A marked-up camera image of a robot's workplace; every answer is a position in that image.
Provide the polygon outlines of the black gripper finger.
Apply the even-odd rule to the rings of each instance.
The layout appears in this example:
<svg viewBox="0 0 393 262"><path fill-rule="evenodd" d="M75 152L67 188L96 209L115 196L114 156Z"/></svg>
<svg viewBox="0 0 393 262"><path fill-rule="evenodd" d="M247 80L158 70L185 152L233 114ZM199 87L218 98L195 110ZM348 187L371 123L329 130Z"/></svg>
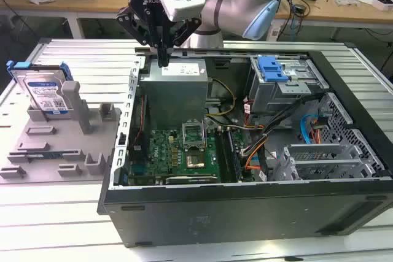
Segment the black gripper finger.
<svg viewBox="0 0 393 262"><path fill-rule="evenodd" d="M163 25L163 65L169 63L169 56L173 47L180 47L201 25L200 18L172 22L165 21Z"/></svg>
<svg viewBox="0 0 393 262"><path fill-rule="evenodd" d="M141 45L148 45L156 53L158 65L164 66L164 47L155 14L150 7L142 8L138 16L131 7L123 7L116 16L117 22Z"/></svg>

